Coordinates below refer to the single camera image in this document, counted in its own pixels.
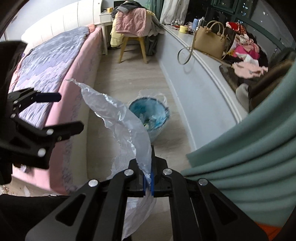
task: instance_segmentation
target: chair leg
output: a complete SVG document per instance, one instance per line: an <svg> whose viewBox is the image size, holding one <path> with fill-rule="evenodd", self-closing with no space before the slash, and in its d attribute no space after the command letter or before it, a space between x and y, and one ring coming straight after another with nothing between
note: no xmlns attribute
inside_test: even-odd
<svg viewBox="0 0 296 241"><path fill-rule="evenodd" d="M144 63L147 64L144 37L139 37Z"/></svg>
<svg viewBox="0 0 296 241"><path fill-rule="evenodd" d="M120 64L121 63L121 60L122 60L122 56L123 56L123 53L126 49L126 44L128 43L128 37L123 37L123 44L121 46L121 52L120 52L120 56L119 56L119 60L118 60L118 63Z"/></svg>

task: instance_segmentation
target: white headboard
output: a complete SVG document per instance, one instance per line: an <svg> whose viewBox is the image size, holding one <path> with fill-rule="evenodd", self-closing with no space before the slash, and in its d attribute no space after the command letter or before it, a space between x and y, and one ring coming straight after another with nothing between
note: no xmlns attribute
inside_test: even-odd
<svg viewBox="0 0 296 241"><path fill-rule="evenodd" d="M40 19L22 35L28 43L25 53L52 37L80 26L100 24L102 0L81 0L60 8Z"/></svg>

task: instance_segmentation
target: chair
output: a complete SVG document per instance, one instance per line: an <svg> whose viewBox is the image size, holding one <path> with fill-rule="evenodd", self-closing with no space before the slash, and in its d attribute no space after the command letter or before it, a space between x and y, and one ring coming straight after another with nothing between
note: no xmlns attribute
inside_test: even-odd
<svg viewBox="0 0 296 241"><path fill-rule="evenodd" d="M145 64L147 64L147 58L146 58L146 51L145 51L145 41L144 41L144 37L147 36L151 30L151 22L152 22L152 16L148 15L146 13L146 27L143 31L143 34L141 36L136 36L133 34L124 34L123 37L123 44L121 46L121 52L120 52L120 56L119 56L119 60L118 63L121 63L122 57L123 57L123 53L125 51L126 45L128 40L137 40L140 42L140 46L141 46L141 50L142 50L142 55L143 55L143 61Z"/></svg>

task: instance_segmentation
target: silver screw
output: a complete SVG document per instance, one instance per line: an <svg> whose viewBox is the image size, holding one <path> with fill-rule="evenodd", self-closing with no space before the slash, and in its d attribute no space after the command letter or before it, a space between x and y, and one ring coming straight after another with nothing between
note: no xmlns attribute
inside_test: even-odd
<svg viewBox="0 0 296 241"><path fill-rule="evenodd" d="M99 182L98 182L98 180L96 180L96 179L92 179L92 180L89 181L89 186L90 186L90 187L95 187L95 186L97 186L98 184L99 184Z"/></svg>
<svg viewBox="0 0 296 241"><path fill-rule="evenodd" d="M126 176L131 176L131 175L133 174L133 170L132 170L132 169L126 169L126 170L124 171L124 174L125 174Z"/></svg>
<svg viewBox="0 0 296 241"><path fill-rule="evenodd" d="M50 136L50 135L52 135L53 132L54 132L53 129L48 129L47 132L46 132L46 134Z"/></svg>
<svg viewBox="0 0 296 241"><path fill-rule="evenodd" d="M207 179L205 178L201 178L198 180L198 184L201 185L201 186L206 186L208 183Z"/></svg>
<svg viewBox="0 0 296 241"><path fill-rule="evenodd" d="M44 157L45 153L46 153L46 150L44 148L40 148L37 155L39 157Z"/></svg>
<svg viewBox="0 0 296 241"><path fill-rule="evenodd" d="M172 173L173 173L172 169L169 169L169 168L163 169L164 175L171 175Z"/></svg>

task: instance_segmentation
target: yellow container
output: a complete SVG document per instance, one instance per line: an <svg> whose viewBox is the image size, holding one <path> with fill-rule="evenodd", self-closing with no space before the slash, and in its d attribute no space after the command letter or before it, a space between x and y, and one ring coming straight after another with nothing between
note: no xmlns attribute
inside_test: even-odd
<svg viewBox="0 0 296 241"><path fill-rule="evenodd" d="M185 34L187 31L188 31L188 26L184 26L184 25L180 26L179 32Z"/></svg>

